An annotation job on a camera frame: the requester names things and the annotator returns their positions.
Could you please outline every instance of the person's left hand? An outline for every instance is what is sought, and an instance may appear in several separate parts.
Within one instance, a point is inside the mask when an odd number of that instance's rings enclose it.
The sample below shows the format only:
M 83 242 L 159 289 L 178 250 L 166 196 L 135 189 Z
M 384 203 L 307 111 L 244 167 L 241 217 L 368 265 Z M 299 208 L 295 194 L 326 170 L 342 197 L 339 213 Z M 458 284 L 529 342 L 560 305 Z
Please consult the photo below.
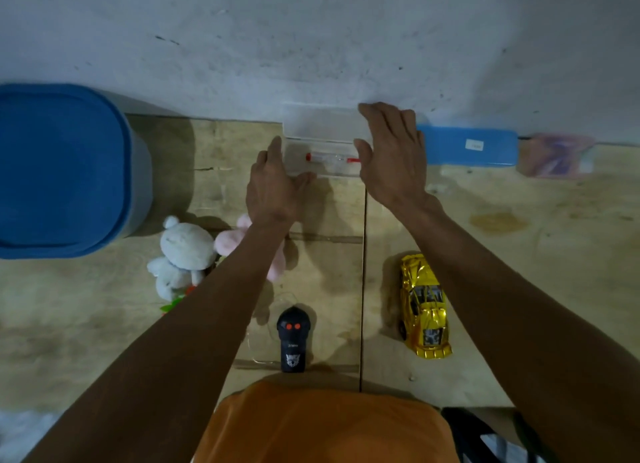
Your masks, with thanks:
M 246 208 L 255 223 L 285 223 L 287 228 L 299 220 L 302 193 L 315 173 L 301 173 L 289 178 L 282 162 L 282 140 L 273 138 L 267 151 L 260 151 L 251 167 L 251 179 L 246 188 Z

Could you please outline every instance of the pink stuffed animal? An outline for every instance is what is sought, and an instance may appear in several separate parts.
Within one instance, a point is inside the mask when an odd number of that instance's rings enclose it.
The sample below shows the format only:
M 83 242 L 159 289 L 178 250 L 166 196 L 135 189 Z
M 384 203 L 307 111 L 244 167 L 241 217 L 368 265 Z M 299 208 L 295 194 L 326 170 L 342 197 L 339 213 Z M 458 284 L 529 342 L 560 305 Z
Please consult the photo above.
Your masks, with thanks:
M 224 232 L 220 232 L 218 237 L 214 242 L 214 248 L 220 256 L 228 256 L 231 254 L 242 239 L 244 239 L 244 234 L 246 234 L 247 229 L 251 226 L 251 219 L 247 214 L 241 216 L 236 222 L 236 227 L 234 230 L 225 230 Z M 276 257 L 273 259 L 271 263 L 271 267 L 269 267 L 269 273 L 267 274 L 267 279 L 271 282 L 275 282 L 278 280 L 280 276 L 284 273 L 284 269 L 286 266 L 286 260 L 284 258 L 284 241 L 278 247 L 276 251 Z

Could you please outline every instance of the hand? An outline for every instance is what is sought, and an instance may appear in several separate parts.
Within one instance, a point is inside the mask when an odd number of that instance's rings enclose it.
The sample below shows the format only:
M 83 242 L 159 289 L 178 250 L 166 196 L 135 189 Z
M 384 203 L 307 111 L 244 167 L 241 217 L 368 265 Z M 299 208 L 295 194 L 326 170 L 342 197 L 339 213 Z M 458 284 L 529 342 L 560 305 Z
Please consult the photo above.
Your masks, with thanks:
M 354 145 L 360 157 L 360 178 L 373 198 L 396 214 L 418 205 L 428 195 L 424 135 L 415 127 L 415 112 L 386 103 L 361 103 L 358 111 L 369 122 L 373 150 L 362 139 Z
M 315 173 L 302 173 L 289 178 L 282 162 L 282 140 L 273 138 L 267 151 L 260 151 L 251 167 L 251 179 L 246 188 L 246 208 L 255 223 L 283 223 L 287 230 L 299 220 L 302 193 Z

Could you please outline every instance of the white wall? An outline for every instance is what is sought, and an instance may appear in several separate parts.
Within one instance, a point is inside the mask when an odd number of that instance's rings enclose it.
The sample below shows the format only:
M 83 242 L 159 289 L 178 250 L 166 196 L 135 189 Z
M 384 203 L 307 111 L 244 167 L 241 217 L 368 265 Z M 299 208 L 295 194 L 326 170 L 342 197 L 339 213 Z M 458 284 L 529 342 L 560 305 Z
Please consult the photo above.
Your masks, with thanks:
M 640 143 L 638 2 L 0 0 L 0 80 L 77 82 L 132 112 L 386 100 L 436 125 Z

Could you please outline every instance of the gold toy car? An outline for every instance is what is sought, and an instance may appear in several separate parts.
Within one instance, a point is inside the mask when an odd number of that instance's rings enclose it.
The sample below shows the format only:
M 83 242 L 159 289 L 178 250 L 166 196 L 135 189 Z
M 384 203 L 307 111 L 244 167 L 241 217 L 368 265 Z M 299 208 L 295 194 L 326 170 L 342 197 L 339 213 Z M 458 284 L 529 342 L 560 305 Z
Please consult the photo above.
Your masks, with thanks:
M 398 329 L 404 344 L 425 359 L 451 355 L 447 295 L 435 274 L 422 254 L 404 256 L 400 269 L 402 320 Z

